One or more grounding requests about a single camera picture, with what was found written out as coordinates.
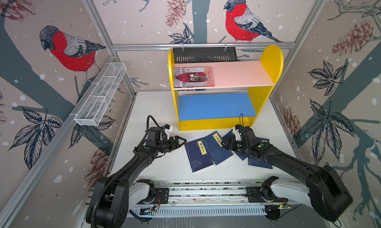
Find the gray floor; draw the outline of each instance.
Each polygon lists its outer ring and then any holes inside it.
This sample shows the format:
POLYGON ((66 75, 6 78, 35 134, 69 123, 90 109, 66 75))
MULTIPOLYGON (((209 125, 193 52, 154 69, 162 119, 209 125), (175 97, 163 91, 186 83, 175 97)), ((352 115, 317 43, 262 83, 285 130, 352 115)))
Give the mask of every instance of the gray floor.
POLYGON ((327 222, 312 208, 301 205, 296 210, 281 217, 278 222, 270 222, 264 216, 203 216, 183 218, 154 218, 149 224, 141 224, 131 217, 127 218, 122 228, 325 228, 327 222))

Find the mesh basket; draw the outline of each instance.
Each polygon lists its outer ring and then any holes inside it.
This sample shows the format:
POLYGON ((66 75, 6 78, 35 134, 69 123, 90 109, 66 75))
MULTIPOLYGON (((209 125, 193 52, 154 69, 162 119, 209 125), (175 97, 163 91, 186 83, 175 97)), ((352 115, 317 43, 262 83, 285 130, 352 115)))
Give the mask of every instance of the mesh basket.
POLYGON ((74 119, 80 126, 99 125, 126 71, 124 63, 110 63, 74 119))
POLYGON ((235 62, 237 54, 235 47, 209 47, 209 48, 174 48, 175 63, 211 63, 235 62))

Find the black basket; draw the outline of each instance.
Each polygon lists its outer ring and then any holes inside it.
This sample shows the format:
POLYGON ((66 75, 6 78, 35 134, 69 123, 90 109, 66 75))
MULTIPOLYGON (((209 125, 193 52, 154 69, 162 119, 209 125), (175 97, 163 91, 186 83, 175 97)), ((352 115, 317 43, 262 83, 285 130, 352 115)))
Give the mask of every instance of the black basket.
POLYGON ((237 54, 235 47, 208 47, 208 48, 174 48, 175 63, 212 63, 235 62, 237 54))

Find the white wire basket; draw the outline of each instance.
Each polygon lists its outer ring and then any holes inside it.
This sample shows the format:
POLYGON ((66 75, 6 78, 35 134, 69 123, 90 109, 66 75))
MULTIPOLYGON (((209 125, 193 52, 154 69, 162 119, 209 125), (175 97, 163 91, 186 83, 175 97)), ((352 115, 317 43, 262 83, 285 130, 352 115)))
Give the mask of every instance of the white wire basket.
POLYGON ((110 63, 74 119, 80 126, 99 125, 126 71, 124 63, 110 63))

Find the dark blue book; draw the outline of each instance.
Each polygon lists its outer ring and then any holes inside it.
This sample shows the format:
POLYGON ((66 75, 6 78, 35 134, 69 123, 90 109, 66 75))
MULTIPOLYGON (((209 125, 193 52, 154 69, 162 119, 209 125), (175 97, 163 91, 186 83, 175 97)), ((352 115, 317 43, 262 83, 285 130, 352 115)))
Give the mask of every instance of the dark blue book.
MULTIPOLYGON (((233 130, 229 131, 229 133, 227 133, 224 137, 222 137, 222 140, 226 140, 226 138, 233 138, 235 139, 236 136, 234 135, 233 133, 233 130)), ((240 152, 236 152, 234 151, 234 153, 242 160, 244 161, 246 158, 247 158, 247 155, 246 153, 240 153, 240 152)))
MULTIPOLYGON (((267 142, 267 143, 270 143, 270 140, 269 139, 264 139, 264 138, 259 138, 257 137, 258 141, 259 142, 267 142)), ((256 166, 256 167, 261 167, 261 168, 269 168, 269 169, 272 169, 272 165, 271 164, 267 164, 267 163, 264 163, 258 159, 250 159, 249 158, 249 165, 250 166, 256 166)))
POLYGON ((185 144, 189 163, 191 164, 192 172, 213 165, 213 160, 207 153, 207 150, 201 139, 193 140, 185 144))
POLYGON ((227 158, 233 155, 229 150, 226 150, 221 142, 222 139, 217 131, 214 131, 210 135, 201 139, 202 143, 205 145, 208 154, 212 157, 213 162, 217 165, 227 158))

